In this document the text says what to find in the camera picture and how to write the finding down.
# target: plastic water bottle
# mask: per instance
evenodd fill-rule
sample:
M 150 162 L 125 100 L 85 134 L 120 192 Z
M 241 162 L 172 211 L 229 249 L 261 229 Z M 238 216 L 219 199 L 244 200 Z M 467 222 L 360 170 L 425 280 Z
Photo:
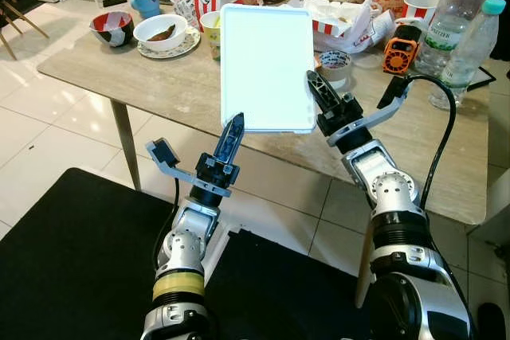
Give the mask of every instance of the plastic water bottle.
M 470 21 L 480 10 L 484 0 L 440 0 L 414 61 L 414 68 L 439 77 L 449 60 L 451 51 L 461 40 Z
M 496 45 L 499 15 L 505 5 L 505 0 L 485 0 L 481 12 L 465 31 L 441 73 L 441 81 L 452 91 L 457 106 L 461 104 L 478 67 Z M 434 90 L 429 100 L 435 107 L 449 109 L 448 99 L 441 89 Z

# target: cup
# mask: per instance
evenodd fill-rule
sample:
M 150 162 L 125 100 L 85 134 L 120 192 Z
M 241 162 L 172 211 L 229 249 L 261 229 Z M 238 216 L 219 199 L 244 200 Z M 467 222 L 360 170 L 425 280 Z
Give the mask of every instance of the cup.
M 131 7 L 139 11 L 144 19 L 160 14 L 159 0 L 131 0 Z
M 327 51 L 319 56 L 320 67 L 317 72 L 324 77 L 336 91 L 349 90 L 351 74 L 351 56 L 343 51 Z
M 200 24 L 210 46 L 210 54 L 215 60 L 220 60 L 220 11 L 203 14 Z
M 439 0 L 404 0 L 403 18 L 421 18 L 428 26 L 436 12 Z

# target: blue mug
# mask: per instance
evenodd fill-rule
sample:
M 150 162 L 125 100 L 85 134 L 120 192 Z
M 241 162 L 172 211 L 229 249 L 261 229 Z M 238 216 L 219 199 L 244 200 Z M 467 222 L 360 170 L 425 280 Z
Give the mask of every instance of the blue mug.
M 140 12 L 144 19 L 159 15 L 159 0 L 131 0 L 131 7 Z

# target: black table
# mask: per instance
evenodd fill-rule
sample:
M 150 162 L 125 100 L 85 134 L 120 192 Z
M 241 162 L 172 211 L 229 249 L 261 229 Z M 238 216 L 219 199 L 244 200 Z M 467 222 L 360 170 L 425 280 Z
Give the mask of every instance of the black table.
M 69 169 L 0 241 L 0 339 L 135 340 L 171 205 Z M 206 288 L 219 338 L 369 338 L 355 278 L 241 231 Z

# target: yellow band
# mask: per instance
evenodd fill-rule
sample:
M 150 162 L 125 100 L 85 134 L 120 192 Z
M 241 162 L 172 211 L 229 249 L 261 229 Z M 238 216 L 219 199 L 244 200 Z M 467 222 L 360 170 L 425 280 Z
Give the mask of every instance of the yellow band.
M 165 275 L 154 284 L 152 300 L 168 292 L 191 292 L 204 296 L 204 277 L 194 272 Z

